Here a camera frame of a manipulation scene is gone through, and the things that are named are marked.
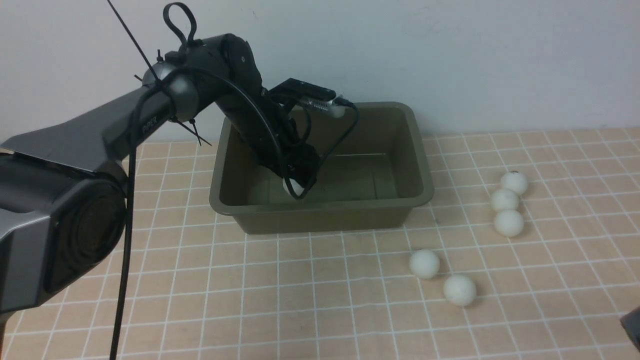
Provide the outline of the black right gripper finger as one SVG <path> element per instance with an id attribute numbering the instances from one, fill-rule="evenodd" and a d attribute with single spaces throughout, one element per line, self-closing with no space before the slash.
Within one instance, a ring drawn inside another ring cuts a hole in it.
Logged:
<path id="1" fill-rule="evenodd" d="M 631 344 L 640 351 L 640 306 L 622 316 L 620 322 Z"/>

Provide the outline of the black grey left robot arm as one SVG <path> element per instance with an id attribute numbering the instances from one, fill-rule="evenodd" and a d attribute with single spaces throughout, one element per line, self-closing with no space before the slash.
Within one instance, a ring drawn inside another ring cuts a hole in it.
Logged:
<path id="1" fill-rule="evenodd" d="M 167 122 L 215 104 L 260 166 L 288 185 L 314 184 L 323 158 L 262 85 L 249 43 L 180 37 L 142 86 L 1 147 L 1 326 L 91 271 L 124 239 L 110 359 L 118 354 L 130 273 L 138 146 Z"/>

